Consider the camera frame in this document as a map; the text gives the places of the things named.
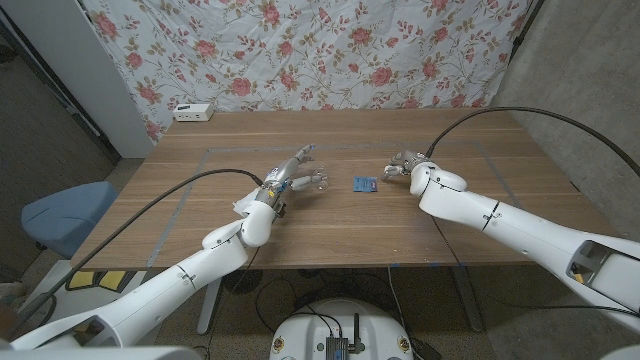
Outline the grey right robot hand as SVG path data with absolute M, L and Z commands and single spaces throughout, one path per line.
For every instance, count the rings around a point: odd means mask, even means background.
M 395 176 L 410 175 L 416 166 L 429 161 L 430 159 L 423 153 L 412 150 L 403 150 L 394 155 L 389 163 L 384 167 L 381 179 L 386 180 Z

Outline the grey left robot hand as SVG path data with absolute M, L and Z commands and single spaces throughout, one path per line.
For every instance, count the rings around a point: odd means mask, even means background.
M 325 190 L 328 187 L 328 176 L 323 167 L 318 168 L 311 175 L 294 177 L 301 164 L 313 161 L 309 153 L 314 148 L 314 144 L 305 145 L 293 157 L 274 167 L 258 188 L 254 200 L 265 203 L 276 211 L 284 207 L 281 197 L 286 190 L 301 191 L 311 185 L 319 190 Z

